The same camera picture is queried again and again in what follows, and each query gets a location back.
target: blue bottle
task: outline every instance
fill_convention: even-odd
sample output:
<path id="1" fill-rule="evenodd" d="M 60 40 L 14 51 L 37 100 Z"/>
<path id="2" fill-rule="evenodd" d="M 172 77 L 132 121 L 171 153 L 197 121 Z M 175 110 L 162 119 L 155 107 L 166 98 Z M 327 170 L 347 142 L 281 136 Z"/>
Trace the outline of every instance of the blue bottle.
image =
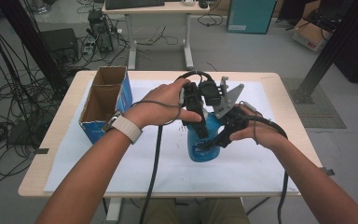
<path id="1" fill-rule="evenodd" d="M 197 148 L 197 145 L 213 140 L 218 135 L 218 131 L 221 126 L 219 120 L 213 113 L 208 113 L 205 118 L 208 130 L 207 138 L 199 139 L 196 131 L 194 131 L 191 125 L 187 125 L 187 148 L 188 155 L 192 161 L 211 161 L 220 153 L 219 146 L 211 147 L 208 150 Z"/>

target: hand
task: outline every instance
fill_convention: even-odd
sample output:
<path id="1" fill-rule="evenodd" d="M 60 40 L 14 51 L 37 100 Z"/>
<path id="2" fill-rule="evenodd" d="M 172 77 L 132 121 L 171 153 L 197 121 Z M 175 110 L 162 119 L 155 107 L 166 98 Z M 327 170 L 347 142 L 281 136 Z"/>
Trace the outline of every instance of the hand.
<path id="1" fill-rule="evenodd" d="M 146 125 L 162 125 L 176 118 L 179 110 L 179 119 L 191 122 L 201 121 L 201 116 L 195 112 L 184 110 L 179 107 L 179 94 L 182 87 L 190 82 L 188 79 L 179 78 L 175 82 L 166 85 L 162 84 L 150 91 L 142 101 L 155 101 L 155 103 L 140 103 L 134 105 L 124 113 L 124 116 L 134 122 L 140 129 Z"/>
<path id="2" fill-rule="evenodd" d="M 244 105 L 236 106 L 239 106 L 246 115 L 263 117 L 260 113 L 256 114 Z M 237 131 L 229 137 L 231 141 L 245 138 L 253 138 L 258 144 L 269 149 L 278 147 L 282 141 L 288 141 L 272 127 L 256 121 L 249 121 L 247 128 Z"/>

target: desk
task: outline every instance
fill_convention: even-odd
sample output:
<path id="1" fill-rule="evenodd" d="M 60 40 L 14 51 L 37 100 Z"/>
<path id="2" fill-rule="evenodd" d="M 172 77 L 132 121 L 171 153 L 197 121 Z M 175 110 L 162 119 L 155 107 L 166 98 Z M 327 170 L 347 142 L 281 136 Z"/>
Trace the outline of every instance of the desk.
<path id="1" fill-rule="evenodd" d="M 133 40 L 132 26 L 159 26 L 159 25 L 184 25 L 186 27 L 186 37 L 184 40 L 184 50 L 186 67 L 191 70 L 193 59 L 190 49 L 190 15 L 207 13 L 209 8 L 200 8 L 198 2 L 192 7 L 184 6 L 181 2 L 166 2 L 162 7 L 138 7 L 116 10 L 106 10 L 103 5 L 104 14 L 124 14 L 126 18 L 128 36 L 130 40 L 130 56 L 128 69 L 135 69 L 136 61 L 136 41 Z"/>
<path id="2" fill-rule="evenodd" d="M 130 80 L 132 79 L 147 79 L 147 80 L 159 80 L 168 79 L 175 80 L 184 72 L 165 72 L 165 71 L 129 71 Z M 24 197 L 48 197 L 50 192 L 45 192 L 44 187 L 47 183 L 48 175 L 50 173 L 54 157 L 57 153 L 59 145 L 64 138 L 66 131 L 68 130 L 72 116 L 76 112 L 76 108 L 84 95 L 84 92 L 94 78 L 95 71 L 82 71 L 76 74 L 65 98 L 62 101 L 60 109 L 57 112 L 56 117 L 52 121 L 48 132 L 41 144 L 42 148 L 49 148 L 49 152 L 46 155 L 36 155 L 30 168 L 19 188 L 19 194 Z M 213 79 L 220 80 L 221 76 L 227 76 L 232 81 L 256 81 L 260 82 L 264 88 L 267 96 L 269 106 L 273 112 L 275 120 L 286 130 L 292 143 L 300 148 L 300 150 L 317 166 L 321 167 L 321 162 L 307 136 L 304 127 L 296 113 L 296 110 L 290 101 L 290 98 L 282 84 L 280 77 L 273 73 L 238 73 L 238 72 L 211 72 L 209 73 Z M 132 195 L 132 197 L 144 197 L 145 192 Z M 237 192 L 226 194 L 225 192 L 216 193 L 193 193 L 193 194 L 178 194 L 177 192 L 171 192 L 170 194 L 164 194 L 163 196 L 170 197 L 189 197 L 195 195 L 201 196 L 279 196 L 280 189 L 275 192 Z M 110 192 L 106 193 L 105 197 L 130 197 L 128 193 L 123 192 Z"/>

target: cardboard box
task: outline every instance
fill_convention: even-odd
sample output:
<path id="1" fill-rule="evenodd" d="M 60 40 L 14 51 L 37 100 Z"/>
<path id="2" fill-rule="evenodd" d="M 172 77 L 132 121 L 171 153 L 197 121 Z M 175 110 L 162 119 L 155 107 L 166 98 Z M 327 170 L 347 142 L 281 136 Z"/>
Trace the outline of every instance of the cardboard box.
<path id="1" fill-rule="evenodd" d="M 311 2 L 305 5 L 303 19 L 295 26 L 293 39 L 313 51 L 321 50 L 332 33 L 318 27 L 306 20 L 313 10 L 319 7 L 320 1 Z"/>
<path id="2" fill-rule="evenodd" d="M 104 132 L 102 127 L 117 109 L 131 107 L 132 92 L 126 67 L 100 67 L 92 81 L 79 124 L 94 144 Z"/>

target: blue box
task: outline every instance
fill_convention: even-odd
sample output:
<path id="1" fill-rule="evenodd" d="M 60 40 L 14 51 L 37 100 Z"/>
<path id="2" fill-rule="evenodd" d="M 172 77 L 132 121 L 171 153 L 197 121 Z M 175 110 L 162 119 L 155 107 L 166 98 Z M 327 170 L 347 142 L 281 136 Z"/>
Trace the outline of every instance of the blue box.
<path id="1" fill-rule="evenodd" d="M 276 0 L 231 0 L 227 31 L 266 34 L 275 5 Z"/>
<path id="2" fill-rule="evenodd" d="M 102 127 L 119 109 L 132 105 L 132 92 L 126 67 L 100 67 L 92 81 L 79 124 L 94 144 L 104 132 Z"/>

